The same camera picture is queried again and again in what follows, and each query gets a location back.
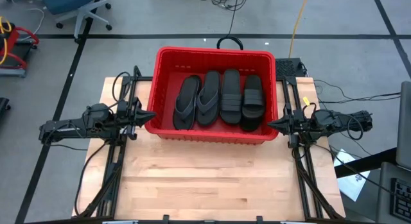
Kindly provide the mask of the black keyboard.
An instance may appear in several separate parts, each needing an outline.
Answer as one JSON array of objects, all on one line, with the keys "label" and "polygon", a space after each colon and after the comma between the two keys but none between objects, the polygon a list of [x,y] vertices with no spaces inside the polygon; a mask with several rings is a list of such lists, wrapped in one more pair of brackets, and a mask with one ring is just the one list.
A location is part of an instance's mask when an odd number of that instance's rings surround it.
[{"label": "black keyboard", "polygon": [[390,214],[411,224],[411,184],[391,178]]}]

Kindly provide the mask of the black slide sandal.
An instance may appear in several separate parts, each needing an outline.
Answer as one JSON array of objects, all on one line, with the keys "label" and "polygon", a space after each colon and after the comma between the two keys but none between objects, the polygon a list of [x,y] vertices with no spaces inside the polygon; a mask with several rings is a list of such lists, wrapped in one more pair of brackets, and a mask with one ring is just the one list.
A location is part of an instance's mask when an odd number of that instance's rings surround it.
[{"label": "black slide sandal", "polygon": [[249,75],[245,80],[241,112],[247,119],[259,119],[265,113],[265,95],[258,75]]},{"label": "black slide sandal", "polygon": [[245,132],[253,132],[260,127],[262,122],[263,122],[263,117],[257,117],[257,118],[243,117],[240,121],[240,128]]},{"label": "black slide sandal", "polygon": [[240,74],[236,69],[227,69],[223,74],[220,98],[220,116],[229,125],[237,125],[241,120]]}]

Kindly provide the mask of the red cart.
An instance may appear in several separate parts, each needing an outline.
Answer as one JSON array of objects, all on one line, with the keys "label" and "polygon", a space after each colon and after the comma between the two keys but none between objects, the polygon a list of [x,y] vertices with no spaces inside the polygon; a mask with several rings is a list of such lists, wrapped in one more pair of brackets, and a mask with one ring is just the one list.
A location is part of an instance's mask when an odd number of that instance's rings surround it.
[{"label": "red cart", "polygon": [[38,37],[30,30],[0,22],[0,76],[25,78],[29,53],[38,44]]}]

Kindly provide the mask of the grey desk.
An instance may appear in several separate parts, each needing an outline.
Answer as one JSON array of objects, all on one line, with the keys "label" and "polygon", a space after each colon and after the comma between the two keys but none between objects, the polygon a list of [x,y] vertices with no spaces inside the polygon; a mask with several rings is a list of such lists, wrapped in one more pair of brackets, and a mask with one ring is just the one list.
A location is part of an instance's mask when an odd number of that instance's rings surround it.
[{"label": "grey desk", "polygon": [[411,184],[411,162],[394,165],[384,162],[380,171],[380,186],[378,193],[376,222],[384,224],[409,224],[390,214],[391,178],[398,178]]}]

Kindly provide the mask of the white paper sheet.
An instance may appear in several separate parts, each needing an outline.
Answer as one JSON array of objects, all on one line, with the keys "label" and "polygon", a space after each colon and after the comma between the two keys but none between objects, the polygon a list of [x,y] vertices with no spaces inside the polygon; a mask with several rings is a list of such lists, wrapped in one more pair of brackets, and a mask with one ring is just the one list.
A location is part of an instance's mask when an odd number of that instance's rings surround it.
[{"label": "white paper sheet", "polygon": [[[337,157],[343,162],[348,163],[356,160],[350,153],[341,149],[337,153]],[[360,175],[350,175],[337,179],[340,192],[345,194],[352,201],[356,201],[366,180]]]}]

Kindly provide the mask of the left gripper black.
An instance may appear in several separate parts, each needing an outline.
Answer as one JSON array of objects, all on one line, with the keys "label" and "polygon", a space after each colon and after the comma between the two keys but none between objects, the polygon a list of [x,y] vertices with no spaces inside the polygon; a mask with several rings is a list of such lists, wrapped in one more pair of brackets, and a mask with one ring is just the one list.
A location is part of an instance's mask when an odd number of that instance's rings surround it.
[{"label": "left gripper black", "polygon": [[[140,116],[142,118],[139,121],[136,118],[136,109],[140,108]],[[138,97],[132,98],[131,101],[119,100],[117,106],[117,122],[122,125],[137,125],[143,126],[156,116],[155,112],[146,111],[141,108],[141,102]]]}]

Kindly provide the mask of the black flip-flop with white edge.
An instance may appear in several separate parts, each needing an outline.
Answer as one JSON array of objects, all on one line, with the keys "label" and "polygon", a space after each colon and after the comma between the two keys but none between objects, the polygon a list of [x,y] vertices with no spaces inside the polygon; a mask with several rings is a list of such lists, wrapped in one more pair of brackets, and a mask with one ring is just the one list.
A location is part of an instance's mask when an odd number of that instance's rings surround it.
[{"label": "black flip-flop with white edge", "polygon": [[191,75],[182,82],[173,111],[173,125],[176,130],[192,128],[195,121],[197,94],[201,84],[201,79],[197,75]]}]

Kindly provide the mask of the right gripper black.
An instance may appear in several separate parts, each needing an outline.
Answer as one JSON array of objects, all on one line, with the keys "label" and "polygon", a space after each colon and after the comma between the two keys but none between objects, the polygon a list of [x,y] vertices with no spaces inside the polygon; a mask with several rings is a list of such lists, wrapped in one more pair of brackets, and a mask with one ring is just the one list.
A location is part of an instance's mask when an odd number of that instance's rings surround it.
[{"label": "right gripper black", "polygon": [[279,133],[291,135],[307,136],[310,130],[309,119],[305,116],[304,110],[297,108],[288,110],[287,115],[282,118],[268,123],[269,127],[277,130]]}]

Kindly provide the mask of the red plastic bin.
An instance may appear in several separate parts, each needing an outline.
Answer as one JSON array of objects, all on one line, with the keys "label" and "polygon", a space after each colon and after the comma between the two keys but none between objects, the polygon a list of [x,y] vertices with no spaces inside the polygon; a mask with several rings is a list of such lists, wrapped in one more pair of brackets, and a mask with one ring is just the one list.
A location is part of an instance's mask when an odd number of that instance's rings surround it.
[{"label": "red plastic bin", "polygon": [[[241,86],[244,86],[249,75],[260,77],[265,96],[262,124],[253,132],[246,132],[240,126],[228,125],[218,118],[208,127],[195,123],[190,130],[176,130],[173,111],[183,81],[191,75],[204,79],[209,71],[223,74],[227,69],[238,70]],[[278,135],[276,130],[267,125],[278,118],[275,80],[275,58],[267,51],[162,47],[157,53],[147,106],[156,116],[145,128],[163,139],[233,144],[262,144],[271,141]]]}]

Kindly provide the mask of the black power box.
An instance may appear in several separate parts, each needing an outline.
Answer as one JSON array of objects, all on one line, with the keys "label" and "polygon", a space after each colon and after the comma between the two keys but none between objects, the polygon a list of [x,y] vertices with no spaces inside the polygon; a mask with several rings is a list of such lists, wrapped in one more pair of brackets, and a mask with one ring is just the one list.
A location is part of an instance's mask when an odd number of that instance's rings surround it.
[{"label": "black power box", "polygon": [[278,58],[275,60],[276,78],[306,77],[307,69],[300,58]]}]

